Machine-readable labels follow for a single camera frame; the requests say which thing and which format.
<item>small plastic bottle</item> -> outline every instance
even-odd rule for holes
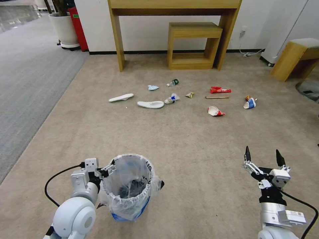
[[[177,85],[178,83],[179,83],[178,79],[174,79],[170,83],[167,83],[166,86],[169,87],[169,86]]]

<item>wooden stick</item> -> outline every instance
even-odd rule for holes
[[[218,97],[213,97],[213,96],[206,96],[206,99],[226,99],[229,98],[228,96],[218,96]]]

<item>flower pot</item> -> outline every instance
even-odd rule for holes
[[[49,15],[50,21],[57,33],[61,46],[64,48],[79,47],[80,44],[73,27],[71,16],[60,17],[58,13]]]

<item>floor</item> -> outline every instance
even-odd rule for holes
[[[0,34],[0,183],[88,58],[56,43],[48,15]]]
[[[252,160],[276,167],[279,149],[292,168],[286,192],[319,207],[319,104],[300,95],[298,82],[279,82],[257,56],[227,54],[221,71],[169,71],[165,55],[128,55],[120,73],[115,55],[90,56],[11,172],[0,185],[0,231],[3,238],[42,238],[56,206],[44,195],[54,173],[99,157],[106,166],[116,155],[138,153],[165,181],[142,216],[115,222],[107,207],[97,210],[88,235],[93,238],[256,238],[260,230],[257,182],[242,168],[246,145]],[[166,87],[178,78],[180,84]],[[316,68],[309,79],[319,79]],[[160,88],[150,92],[147,85]],[[211,86],[231,88],[229,99],[207,100]],[[184,94],[195,92],[194,98]],[[127,101],[109,103],[125,94]],[[158,110],[137,101],[181,97]],[[247,94],[257,107],[243,109]],[[216,118],[207,107],[226,113]],[[54,179],[50,195],[62,203],[72,193],[71,172]],[[286,199],[288,209],[311,209]],[[294,229],[301,236],[305,227]],[[319,238],[318,224],[308,239]]]
[[[0,33],[41,17],[34,0],[0,1]]]

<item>wooden table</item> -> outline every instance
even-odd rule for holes
[[[120,71],[123,70],[125,58],[119,16],[221,16],[219,27],[223,32],[213,64],[213,67],[220,70],[241,2],[242,0],[108,0]]]

